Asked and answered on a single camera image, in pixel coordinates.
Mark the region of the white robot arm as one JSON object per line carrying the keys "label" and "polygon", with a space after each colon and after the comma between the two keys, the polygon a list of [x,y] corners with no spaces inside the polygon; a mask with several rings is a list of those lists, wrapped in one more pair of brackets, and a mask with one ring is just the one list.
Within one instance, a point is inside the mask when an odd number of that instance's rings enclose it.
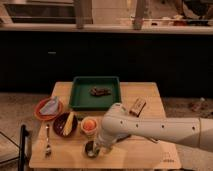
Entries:
{"label": "white robot arm", "polygon": [[129,116],[121,103],[114,103],[101,120],[95,146],[109,148],[123,134],[213,152],[213,119],[138,118]]}

